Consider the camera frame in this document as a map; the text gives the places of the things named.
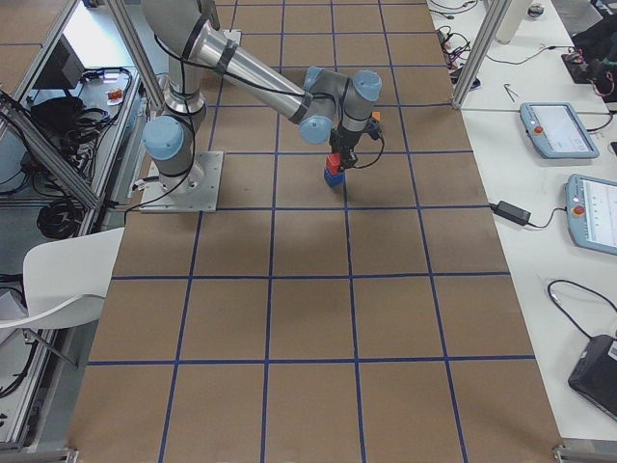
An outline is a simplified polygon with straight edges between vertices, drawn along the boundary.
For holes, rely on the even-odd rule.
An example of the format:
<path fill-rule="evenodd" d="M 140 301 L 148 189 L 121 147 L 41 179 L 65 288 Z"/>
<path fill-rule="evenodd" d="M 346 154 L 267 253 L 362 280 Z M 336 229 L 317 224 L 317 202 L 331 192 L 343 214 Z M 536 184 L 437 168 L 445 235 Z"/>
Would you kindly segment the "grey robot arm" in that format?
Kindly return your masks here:
<path fill-rule="evenodd" d="M 355 147 L 364 134 L 384 140 L 373 116 L 382 90 L 376 72 L 347 76 L 312 66 L 298 87 L 226 37 L 213 1 L 145 1 L 143 8 L 155 37 L 180 65 L 212 70 L 298 125 L 306 143 L 328 143 L 324 179 L 330 186 L 360 167 Z"/>

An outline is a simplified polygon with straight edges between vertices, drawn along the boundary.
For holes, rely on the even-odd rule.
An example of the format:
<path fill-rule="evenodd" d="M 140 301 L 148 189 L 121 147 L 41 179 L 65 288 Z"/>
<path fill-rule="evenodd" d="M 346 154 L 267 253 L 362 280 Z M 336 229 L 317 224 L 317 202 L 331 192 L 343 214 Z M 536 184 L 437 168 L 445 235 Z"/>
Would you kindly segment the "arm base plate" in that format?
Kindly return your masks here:
<path fill-rule="evenodd" d="M 148 174 L 158 179 L 146 184 L 139 210 L 149 213 L 214 212 L 224 156 L 223 151 L 198 151 L 188 177 L 160 174 L 161 161 L 152 160 Z"/>

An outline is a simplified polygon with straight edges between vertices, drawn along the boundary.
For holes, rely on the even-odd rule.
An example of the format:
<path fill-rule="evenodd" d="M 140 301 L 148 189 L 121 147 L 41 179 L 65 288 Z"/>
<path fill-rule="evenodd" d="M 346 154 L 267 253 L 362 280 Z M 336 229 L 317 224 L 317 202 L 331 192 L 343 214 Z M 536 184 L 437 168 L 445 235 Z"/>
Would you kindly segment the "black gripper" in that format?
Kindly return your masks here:
<path fill-rule="evenodd" d="M 359 140 L 359 132 L 350 131 L 345 127 L 333 128 L 331 130 L 329 144 L 332 153 L 339 154 L 338 170 L 340 172 L 354 168 L 358 163 L 358 157 L 355 155 L 355 146 Z"/>

